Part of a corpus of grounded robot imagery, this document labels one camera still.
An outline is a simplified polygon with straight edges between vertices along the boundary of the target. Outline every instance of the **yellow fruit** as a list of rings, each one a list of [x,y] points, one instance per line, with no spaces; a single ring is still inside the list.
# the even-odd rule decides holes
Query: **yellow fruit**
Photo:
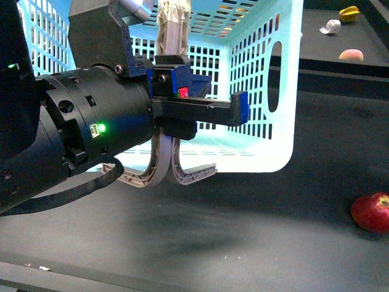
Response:
[[[357,19],[358,14],[360,14],[358,7],[350,6],[339,12],[339,19],[343,23],[351,23]]]

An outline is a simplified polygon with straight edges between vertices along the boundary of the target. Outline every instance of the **black cable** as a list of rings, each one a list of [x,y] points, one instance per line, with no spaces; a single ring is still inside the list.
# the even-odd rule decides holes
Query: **black cable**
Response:
[[[124,166],[118,159],[112,158],[108,163],[115,164],[115,167],[110,172],[69,190],[64,190],[62,192],[54,193],[48,196],[42,196],[40,198],[29,199],[20,205],[17,205],[7,210],[6,212],[1,213],[0,217],[32,214],[51,210],[83,198],[84,196],[89,195],[96,190],[102,189],[112,184],[124,172]]]

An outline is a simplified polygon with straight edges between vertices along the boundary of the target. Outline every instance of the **light blue plastic basket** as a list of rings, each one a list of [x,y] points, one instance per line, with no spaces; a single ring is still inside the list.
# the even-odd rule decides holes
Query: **light blue plastic basket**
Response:
[[[30,50],[48,58],[46,62],[55,63],[54,67],[44,68],[41,58],[35,62],[34,70],[43,74],[74,68],[64,39],[70,1],[21,0],[21,6],[27,12],[40,11],[56,28],[50,34],[52,31],[34,21],[30,28],[26,25]],[[183,168],[215,162],[218,172],[274,172],[287,164],[294,140],[302,12],[303,0],[192,0],[188,56],[193,72],[212,76],[212,93],[208,95],[211,99],[228,100],[235,91],[248,91],[251,115],[241,127],[199,123],[196,138],[181,143]],[[135,55],[153,60],[156,15],[157,0],[151,18],[130,27]],[[34,32],[37,39],[47,38],[63,54],[48,54],[41,44],[32,43]],[[267,80],[272,49],[279,43],[280,96],[277,110],[271,112]],[[147,142],[118,158],[125,166],[145,169],[150,149]]]
[[[18,7],[35,75],[75,69],[67,41],[70,1],[20,0]]]

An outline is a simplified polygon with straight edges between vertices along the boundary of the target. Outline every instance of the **black cylindrical motor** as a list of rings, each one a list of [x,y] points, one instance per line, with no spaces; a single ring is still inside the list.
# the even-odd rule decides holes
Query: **black cylindrical motor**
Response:
[[[146,77],[105,67],[38,78],[41,112],[34,143],[0,164],[0,213],[152,137]]]

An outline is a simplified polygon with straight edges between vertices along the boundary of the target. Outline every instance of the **screw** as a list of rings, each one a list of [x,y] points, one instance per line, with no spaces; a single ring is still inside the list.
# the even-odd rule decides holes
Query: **screw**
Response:
[[[12,174],[10,173],[10,171],[6,170],[6,171],[1,173],[1,177],[3,179],[10,179],[12,177]]]
[[[115,73],[116,74],[120,75],[120,74],[123,74],[123,72],[124,72],[123,65],[118,64],[115,66]]]
[[[19,190],[18,187],[12,187],[11,189],[8,190],[8,193],[10,193],[11,195],[15,195],[16,193],[18,193],[18,190]]]
[[[168,77],[165,74],[160,74],[160,76],[158,76],[158,82],[159,83],[165,83],[167,78]]]

